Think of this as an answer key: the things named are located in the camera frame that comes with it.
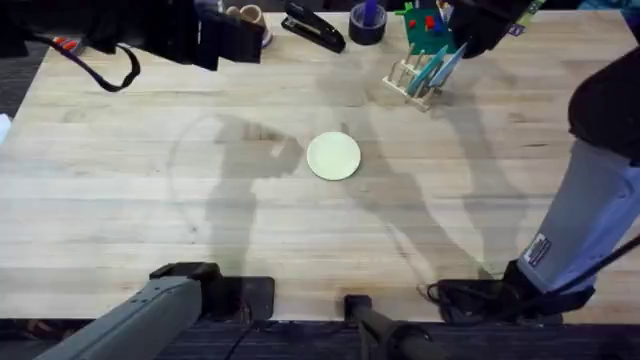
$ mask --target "roll of tape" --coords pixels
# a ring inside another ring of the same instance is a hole
[[[235,6],[230,6],[227,9],[226,14],[262,26],[264,28],[264,35],[262,35],[262,47],[265,48],[271,43],[273,34],[267,27],[267,23],[264,20],[264,14],[262,13],[262,10],[259,6],[249,4],[243,6],[242,9],[238,9]]]
[[[382,40],[387,25],[387,11],[376,5],[376,15],[372,26],[364,25],[365,3],[360,3],[351,9],[349,17],[349,37],[360,45],[373,45]]]

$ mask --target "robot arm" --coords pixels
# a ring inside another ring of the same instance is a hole
[[[492,49],[528,1],[450,0],[467,57]],[[640,47],[590,76],[569,104],[571,160],[540,229],[502,280],[441,280],[429,297],[448,322],[492,318],[564,287],[609,256],[640,214]],[[595,276],[526,309],[528,318],[583,307]]]
[[[155,359],[202,317],[268,320],[274,289],[269,277],[223,277],[215,263],[168,264],[131,298],[36,360]]]
[[[0,32],[0,58],[27,56],[25,41],[44,42],[100,83],[99,75],[82,60],[42,35],[82,37],[105,54],[115,53],[118,43],[126,43],[179,64],[213,71],[220,56],[259,62],[264,28],[225,15],[216,0],[0,0]],[[124,50],[135,73],[135,55]],[[103,86],[108,91],[124,87]]]

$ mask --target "black stapler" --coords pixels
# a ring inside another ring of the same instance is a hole
[[[313,11],[289,0],[284,4],[284,11],[287,17],[282,20],[282,27],[286,30],[333,52],[344,50],[346,44],[342,34]]]

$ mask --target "tape roll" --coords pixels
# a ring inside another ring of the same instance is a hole
[[[382,40],[387,25],[387,11],[376,5],[376,14],[372,26],[364,25],[365,3],[360,3],[351,9],[349,16],[349,37],[360,45],[373,45]]]

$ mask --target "wire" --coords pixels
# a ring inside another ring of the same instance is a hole
[[[323,327],[324,325],[332,325],[332,324],[333,322],[329,321],[329,322],[321,323],[320,325],[317,325],[317,326]],[[271,329],[271,327],[274,327],[274,325],[281,325],[279,326],[281,327],[281,329],[278,329],[278,327],[276,327],[275,329]],[[349,323],[340,322],[338,326],[332,329],[328,329],[322,332],[315,332],[307,335],[301,335],[302,331],[296,331],[297,329],[295,328],[295,326],[305,326],[305,324],[304,323],[300,324],[295,321],[289,321],[286,323],[272,322],[272,323],[269,323],[266,327],[259,328],[258,331],[271,334],[274,336],[280,336],[287,343],[294,343],[294,345],[296,346],[302,346],[307,344],[311,345],[314,347],[314,349],[327,355],[329,359],[335,359],[336,357],[334,356],[334,354],[332,354],[330,351],[323,348],[322,346],[318,345],[316,343],[316,340],[330,339],[333,336],[340,334],[344,330],[353,329],[353,327],[350,326]]]
[[[240,336],[238,336],[238,339],[236,339],[236,342],[233,343],[233,345],[231,346],[231,348],[229,348],[229,351],[227,351],[227,355],[225,355],[224,360],[230,360],[231,357],[233,356],[233,353],[236,351],[236,349],[238,348],[238,346],[240,345],[240,343],[242,343],[242,340],[244,340],[247,335],[249,335],[249,333],[251,331],[253,331],[255,327],[255,324],[252,322],[251,324],[249,324],[249,326],[242,332],[242,334],[240,334]]]
[[[533,299],[521,302],[519,304],[516,304],[515,306],[508,308],[504,311],[502,311],[501,313],[498,313],[495,316],[491,316],[491,317],[487,317],[487,318],[482,318],[476,321],[472,321],[472,322],[468,322],[468,323],[453,323],[453,324],[449,324],[449,325],[453,325],[453,326],[463,326],[463,327],[471,327],[471,326],[477,326],[480,324],[485,324],[485,323],[489,323],[489,322],[499,322],[508,318],[512,318],[514,316],[517,316],[519,314],[522,314],[525,310],[534,307],[538,304],[540,304],[542,301],[551,299],[555,296],[558,296],[560,294],[562,294],[563,292],[572,289],[573,287],[580,285],[581,283],[583,283],[585,280],[590,279],[591,277],[593,277],[594,275],[596,275],[600,270],[604,269],[605,267],[611,265],[613,262],[617,261],[618,259],[620,259],[621,257],[623,257],[624,255],[628,254],[629,252],[631,252],[631,250],[635,249],[636,247],[638,247],[638,245],[640,245],[640,234],[636,235],[636,237],[634,237],[633,239],[631,239],[630,241],[628,241],[627,243],[625,243],[624,245],[620,246],[619,248],[617,248],[615,251],[613,251],[611,254],[609,254],[608,256],[604,257],[602,260],[598,261],[597,263],[593,264],[591,267],[589,267],[587,270],[583,271],[581,274],[579,274],[578,276],[576,276],[575,278],[573,278],[571,281],[565,283],[564,285],[556,288],[555,290],[549,291],[547,293],[544,293],[542,295],[539,295]],[[452,306],[453,304],[445,304],[442,302],[441,299],[439,299],[438,297],[435,297],[431,294],[431,290],[437,288],[438,285],[437,284],[431,284],[429,285],[429,287],[427,288],[426,291],[426,297],[430,300],[433,301],[436,305],[440,305],[443,306],[445,309],[448,306]],[[451,287],[452,289],[455,290],[461,290],[463,291],[462,287]],[[470,289],[466,289],[464,290],[467,294],[471,294],[471,290]]]
[[[60,55],[73,61],[76,65],[80,66],[84,71],[86,71],[93,78],[93,80],[95,80],[98,83],[98,85],[100,85],[100,87],[105,89],[106,91],[118,92],[122,89],[126,89],[127,87],[129,87],[129,85],[131,85],[131,83],[133,83],[133,80],[135,80],[135,78],[138,75],[140,75],[140,62],[138,61],[138,58],[131,50],[127,49],[124,46],[116,45],[118,48],[124,51],[125,54],[127,54],[127,56],[129,57],[129,61],[131,62],[131,71],[129,72],[129,74],[127,74],[124,77],[124,80],[122,80],[122,84],[113,85],[107,80],[105,80],[100,74],[98,74],[95,70],[93,70],[89,65],[87,65],[87,63],[82,61],[76,54],[63,48],[59,44],[55,43],[53,40],[44,36],[35,35],[31,33],[25,33],[24,36],[25,36],[25,40],[35,41],[35,42],[48,45],[52,47],[55,51],[59,52]]]

